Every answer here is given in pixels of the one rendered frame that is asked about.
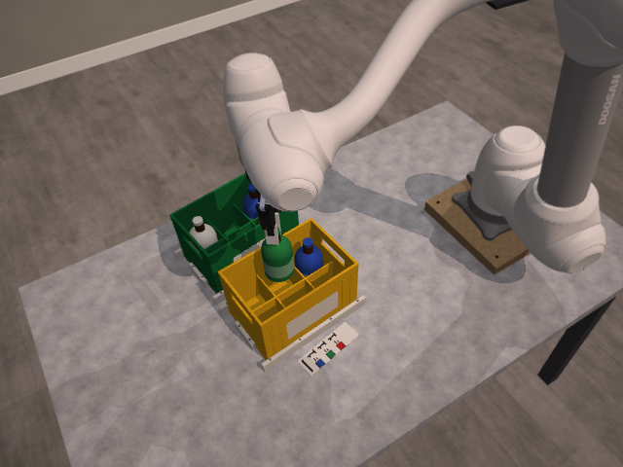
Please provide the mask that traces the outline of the yellow crate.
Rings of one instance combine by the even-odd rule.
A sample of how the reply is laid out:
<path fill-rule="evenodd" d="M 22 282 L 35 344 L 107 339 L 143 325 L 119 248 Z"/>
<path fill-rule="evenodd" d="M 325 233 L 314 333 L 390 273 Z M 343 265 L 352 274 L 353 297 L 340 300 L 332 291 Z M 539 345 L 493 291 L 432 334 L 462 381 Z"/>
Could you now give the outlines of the yellow crate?
<path fill-rule="evenodd" d="M 218 271 L 229 312 L 265 360 L 357 299 L 348 262 L 330 241 L 301 227 L 283 235 L 292 244 L 293 258 L 303 239 L 311 238 L 322 252 L 323 267 L 304 277 L 294 260 L 293 275 L 274 282 L 265 275 L 260 247 Z M 322 243 L 322 238 L 345 263 Z"/>

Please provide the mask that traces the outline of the white paper pick list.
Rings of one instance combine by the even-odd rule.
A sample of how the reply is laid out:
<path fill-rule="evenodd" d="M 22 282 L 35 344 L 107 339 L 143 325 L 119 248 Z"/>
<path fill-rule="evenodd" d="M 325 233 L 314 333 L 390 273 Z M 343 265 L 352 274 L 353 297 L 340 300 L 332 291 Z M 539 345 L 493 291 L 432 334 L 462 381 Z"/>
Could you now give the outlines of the white paper pick list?
<path fill-rule="evenodd" d="M 358 336 L 345 321 L 297 362 L 312 376 Z"/>

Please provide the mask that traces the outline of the green plastic crate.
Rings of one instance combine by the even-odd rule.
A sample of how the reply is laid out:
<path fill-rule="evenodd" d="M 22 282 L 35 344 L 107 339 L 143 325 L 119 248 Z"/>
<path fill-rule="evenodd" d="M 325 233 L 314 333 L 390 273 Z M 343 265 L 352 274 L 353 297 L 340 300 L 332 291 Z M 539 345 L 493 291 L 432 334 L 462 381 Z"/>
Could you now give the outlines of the green plastic crate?
<path fill-rule="evenodd" d="M 243 212 L 242 202 L 249 194 L 250 184 L 246 174 L 242 174 L 169 214 L 184 257 L 195 265 L 216 294 L 223 290 L 218 271 L 260 248 L 266 239 L 259 217 L 251 221 Z M 298 226 L 293 211 L 278 214 L 280 234 Z M 205 249 L 190 235 L 197 216 L 216 231 L 218 238 Z"/>

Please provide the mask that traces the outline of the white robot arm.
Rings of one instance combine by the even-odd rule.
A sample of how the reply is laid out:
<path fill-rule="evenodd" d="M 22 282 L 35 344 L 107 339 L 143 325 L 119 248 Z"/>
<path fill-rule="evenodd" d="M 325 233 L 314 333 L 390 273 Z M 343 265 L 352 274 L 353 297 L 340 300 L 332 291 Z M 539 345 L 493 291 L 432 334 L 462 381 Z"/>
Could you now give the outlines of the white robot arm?
<path fill-rule="evenodd" d="M 223 82 L 228 123 L 239 161 L 264 200 L 281 211 L 312 205 L 337 152 L 378 114 L 434 30 L 489 1 L 412 0 L 352 91 L 322 112 L 290 111 L 267 55 L 230 60 Z M 623 0 L 553 6 L 565 55 L 546 145 L 527 127 L 502 129 L 466 175 L 473 190 L 452 201 L 485 240 L 513 230 L 540 263 L 574 273 L 605 250 L 591 182 L 623 89 Z"/>

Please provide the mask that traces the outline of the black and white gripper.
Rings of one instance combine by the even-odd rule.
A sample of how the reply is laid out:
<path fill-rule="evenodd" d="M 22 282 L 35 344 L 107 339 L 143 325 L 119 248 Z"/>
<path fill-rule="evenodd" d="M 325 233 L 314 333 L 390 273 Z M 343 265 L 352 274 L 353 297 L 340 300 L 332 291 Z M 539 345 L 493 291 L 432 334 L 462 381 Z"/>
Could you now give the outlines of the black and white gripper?
<path fill-rule="evenodd" d="M 271 205 L 269 205 L 264 200 L 264 198 L 261 196 L 261 194 L 257 191 L 256 188 L 255 188 L 255 191 L 257 193 L 257 197 L 259 201 L 258 203 L 256 203 L 255 207 L 256 207 L 256 210 L 258 211 L 258 215 L 259 215 L 259 219 L 261 223 L 260 225 L 262 226 L 262 230 L 265 230 L 267 244 L 278 245 L 279 241 L 278 241 L 277 227 L 279 227 L 280 229 L 278 212 L 281 213 L 281 210 L 278 210 L 272 207 Z"/>

